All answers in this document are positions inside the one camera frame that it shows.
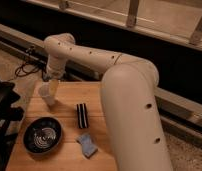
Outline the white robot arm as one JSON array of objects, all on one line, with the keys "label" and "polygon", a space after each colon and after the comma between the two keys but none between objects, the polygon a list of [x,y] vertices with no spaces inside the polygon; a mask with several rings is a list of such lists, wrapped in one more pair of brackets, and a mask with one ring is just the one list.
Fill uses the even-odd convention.
[{"label": "white robot arm", "polygon": [[103,75],[101,105],[118,171],[174,171],[155,100],[159,73],[151,61],[80,46],[69,33],[46,37],[44,48],[51,79],[62,77],[69,60]]}]

